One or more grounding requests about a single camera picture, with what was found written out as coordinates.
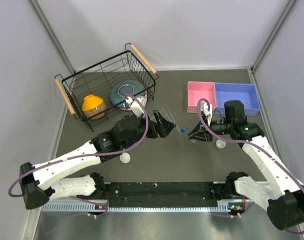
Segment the clear pipette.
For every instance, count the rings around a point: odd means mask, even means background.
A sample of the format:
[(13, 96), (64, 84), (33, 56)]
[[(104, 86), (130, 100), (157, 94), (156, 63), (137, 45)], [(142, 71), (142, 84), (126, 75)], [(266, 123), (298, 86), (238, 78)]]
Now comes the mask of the clear pipette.
[(164, 108), (162, 108), (162, 110), (165, 112), (167, 118), (168, 118), (169, 120), (171, 120), (171, 121), (175, 124), (175, 128), (176, 128), (177, 131), (180, 133), (180, 132), (181, 132), (181, 128), (178, 126), (178, 124), (177, 124), (177, 122), (176, 122), (174, 116), (172, 115), (171, 111), (170, 111), (169, 109), (166, 110), (166, 109), (164, 109)]

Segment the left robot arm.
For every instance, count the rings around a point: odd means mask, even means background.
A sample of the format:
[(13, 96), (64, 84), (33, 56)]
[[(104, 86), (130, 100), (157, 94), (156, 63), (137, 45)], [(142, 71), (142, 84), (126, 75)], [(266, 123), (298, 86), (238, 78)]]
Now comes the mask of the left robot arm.
[(143, 115), (126, 115), (110, 130), (98, 134), (67, 154), (45, 163), (22, 164), (19, 185), (25, 208), (33, 210), (51, 200), (71, 196), (102, 197), (105, 184), (98, 173), (78, 178), (70, 176), (130, 151), (144, 138), (167, 137), (176, 125), (157, 110), (153, 114), (154, 120)]

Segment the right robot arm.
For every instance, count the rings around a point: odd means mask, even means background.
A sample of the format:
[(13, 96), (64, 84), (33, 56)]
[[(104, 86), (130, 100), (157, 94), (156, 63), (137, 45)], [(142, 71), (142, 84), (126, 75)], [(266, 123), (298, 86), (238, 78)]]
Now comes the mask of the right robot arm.
[(225, 117), (213, 121), (212, 104), (201, 98), (197, 103), (200, 121), (189, 133), (189, 138), (203, 142), (217, 138), (225, 143), (238, 144), (269, 184), (265, 187), (244, 172), (234, 172), (226, 179), (226, 194), (231, 198), (244, 196), (260, 206), (281, 231), (288, 232), (291, 227), (304, 223), (304, 184), (282, 163), (263, 130), (256, 123), (248, 122), (241, 101), (227, 101), (224, 107)]

